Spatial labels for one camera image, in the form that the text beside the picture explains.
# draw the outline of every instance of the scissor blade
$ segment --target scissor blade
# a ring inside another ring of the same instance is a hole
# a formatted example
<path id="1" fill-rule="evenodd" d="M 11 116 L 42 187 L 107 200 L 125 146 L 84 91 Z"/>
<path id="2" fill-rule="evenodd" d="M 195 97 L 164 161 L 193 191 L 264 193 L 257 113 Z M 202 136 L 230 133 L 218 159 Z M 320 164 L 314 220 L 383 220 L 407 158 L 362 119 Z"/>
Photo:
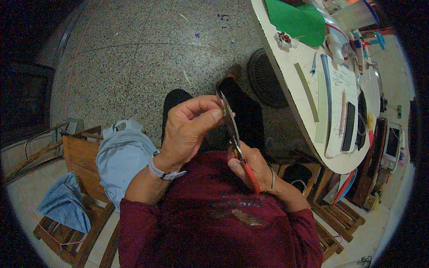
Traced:
<path id="1" fill-rule="evenodd" d="M 228 103 L 228 100 L 226 99 L 222 91 L 221 91 L 221 97 L 222 97 L 222 100 L 224 101 L 224 107 L 226 112 L 225 123 L 228 127 L 228 132 L 229 132 L 231 141 L 235 141 L 237 143 L 236 146 L 240 147 L 240 144 L 238 143 L 240 142 L 240 137 L 239 137 L 239 131 L 237 129 L 236 121 L 234 120 L 233 112 L 231 110 L 230 104 Z"/>
<path id="2" fill-rule="evenodd" d="M 216 89 L 216 98 L 218 100 L 218 106 L 222 110 L 222 116 L 225 116 L 227 114 L 226 111 L 225 111 L 225 106 L 224 106 L 224 104 L 221 101 L 221 97 L 219 96 L 219 92 L 218 92 L 217 89 Z"/>

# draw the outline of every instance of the pink string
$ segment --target pink string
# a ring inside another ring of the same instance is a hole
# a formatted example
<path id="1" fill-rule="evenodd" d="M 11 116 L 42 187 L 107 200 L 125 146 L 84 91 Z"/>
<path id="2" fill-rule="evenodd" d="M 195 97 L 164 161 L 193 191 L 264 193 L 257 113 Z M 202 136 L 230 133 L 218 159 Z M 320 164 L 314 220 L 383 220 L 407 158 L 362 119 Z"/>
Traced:
<path id="1" fill-rule="evenodd" d="M 32 206 L 32 205 L 30 205 L 28 202 L 25 202 L 25 205 L 24 205 L 24 207 L 25 207 L 25 209 L 27 210 L 27 212 L 30 214 L 30 216 L 34 219 L 34 220 L 36 220 L 38 223 L 38 225 L 40 226 L 40 228 L 42 228 L 42 230 L 43 231 L 45 231 L 45 233 L 47 233 L 55 242 L 57 242 L 57 244 L 59 244 L 60 245 L 60 252 L 63 252 L 63 246 L 65 246 L 65 245 L 72 245 L 72 244 L 79 244 L 79 243 L 82 243 L 85 239 L 82 239 L 81 241 L 79 241 L 79 242 L 72 242 L 72 243 L 60 243 L 60 242 L 58 242 L 52 235 L 50 235 L 49 233 L 48 233 L 48 231 L 46 231 L 45 230 L 45 228 L 43 228 L 43 226 L 41 226 L 40 225 L 40 220 L 38 220 L 37 219 L 37 217 L 35 216 L 35 213 L 34 213 L 34 211 L 30 211 L 29 209 L 28 209 L 28 207 L 30 207 L 31 208 L 31 210 L 35 210 L 35 208 Z"/>
<path id="2" fill-rule="evenodd" d="M 331 248 L 338 247 L 338 246 L 341 244 L 341 242 L 343 241 L 343 237 L 342 237 L 341 235 L 336 235 L 336 236 L 329 236 L 329 237 L 321 238 L 321 239 L 320 239 L 320 240 L 325 240 L 325 239 L 331 239 L 331 238 L 336 238 L 336 237 L 341 237 L 341 241 L 340 241 L 338 244 L 335 244 L 335 245 L 333 245 L 333 246 L 327 247 L 327 248 L 325 249 L 325 251 L 323 251 L 323 252 L 322 252 L 322 254 L 324 254 L 326 251 L 328 251 L 328 250 L 329 250 L 329 249 L 331 249 Z"/>

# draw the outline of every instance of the hand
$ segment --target hand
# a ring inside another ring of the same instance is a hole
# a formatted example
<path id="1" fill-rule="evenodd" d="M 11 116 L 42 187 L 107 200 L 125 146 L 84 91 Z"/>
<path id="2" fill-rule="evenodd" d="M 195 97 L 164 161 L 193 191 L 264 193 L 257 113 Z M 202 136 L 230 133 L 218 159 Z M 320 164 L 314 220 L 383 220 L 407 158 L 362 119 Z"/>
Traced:
<path id="1" fill-rule="evenodd" d="M 272 172 L 265 162 L 265 159 L 262 157 L 261 152 L 256 148 L 250 148 L 242 141 L 240 141 L 240 148 L 247 161 L 247 164 L 250 166 L 253 174 L 256 177 L 261 192 L 270 191 L 272 184 Z M 240 160 L 234 158 L 234 153 L 231 149 L 228 150 L 228 166 L 238 177 L 243 180 L 247 187 L 250 189 L 254 188 L 250 178 L 246 175 L 244 169 L 242 168 Z"/>
<path id="2" fill-rule="evenodd" d="M 172 108 L 154 165 L 164 172 L 180 169 L 196 155 L 207 131 L 222 123 L 221 118 L 216 96 L 199 96 Z"/>

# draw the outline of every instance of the black pants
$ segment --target black pants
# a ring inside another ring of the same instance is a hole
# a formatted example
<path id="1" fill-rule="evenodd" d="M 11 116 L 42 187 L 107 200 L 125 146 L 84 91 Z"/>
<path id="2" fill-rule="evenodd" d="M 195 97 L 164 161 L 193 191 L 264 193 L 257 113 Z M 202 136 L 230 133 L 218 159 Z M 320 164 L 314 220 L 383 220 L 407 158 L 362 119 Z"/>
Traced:
<path id="1" fill-rule="evenodd" d="M 261 152 L 264 152 L 264 125 L 262 108 L 259 103 L 248 97 L 231 77 L 224 79 L 218 89 L 223 92 L 232 111 L 236 113 L 235 121 L 240 140 L 249 147 L 258 148 Z M 191 98 L 192 96 L 189 93 L 181 89 L 175 89 L 165 97 L 161 142 L 164 141 L 168 111 Z M 229 136 L 225 127 L 214 129 L 207 134 L 198 152 L 224 151 L 228 147 L 228 140 Z"/>

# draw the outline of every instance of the white wristwatch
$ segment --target white wristwatch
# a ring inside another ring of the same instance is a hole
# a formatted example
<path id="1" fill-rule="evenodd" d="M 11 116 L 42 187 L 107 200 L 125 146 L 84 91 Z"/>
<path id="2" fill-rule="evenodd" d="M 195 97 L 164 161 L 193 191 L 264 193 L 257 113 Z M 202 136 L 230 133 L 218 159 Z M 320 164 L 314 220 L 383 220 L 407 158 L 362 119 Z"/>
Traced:
<path id="1" fill-rule="evenodd" d="M 150 171 L 152 171 L 152 173 L 155 174 L 155 176 L 157 176 L 157 177 L 159 177 L 159 178 L 161 178 L 163 180 L 166 180 L 166 181 L 171 181 L 171 180 L 174 180 L 175 178 L 180 177 L 180 176 L 182 176 L 183 174 L 186 173 L 185 170 L 181 171 L 181 172 L 174 171 L 174 172 L 171 172 L 171 173 L 165 173 L 165 172 L 157 169 L 154 166 L 154 156 L 156 156 L 159 153 L 160 153 L 160 150 L 156 150 L 152 154 L 152 158 L 151 158 L 151 160 L 149 161 L 149 164 L 148 164 Z"/>

